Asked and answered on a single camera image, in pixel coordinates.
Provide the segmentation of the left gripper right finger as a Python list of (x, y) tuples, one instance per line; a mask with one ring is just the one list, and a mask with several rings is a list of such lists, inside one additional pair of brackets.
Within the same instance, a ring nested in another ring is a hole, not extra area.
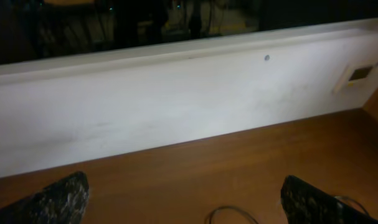
[(293, 175), (285, 177), (281, 204), (289, 224), (378, 224), (378, 220)]

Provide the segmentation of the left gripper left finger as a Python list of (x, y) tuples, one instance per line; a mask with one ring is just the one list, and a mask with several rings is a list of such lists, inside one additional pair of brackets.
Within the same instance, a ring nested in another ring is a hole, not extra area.
[(78, 171), (41, 191), (0, 209), (0, 223), (80, 224), (89, 199), (89, 184)]

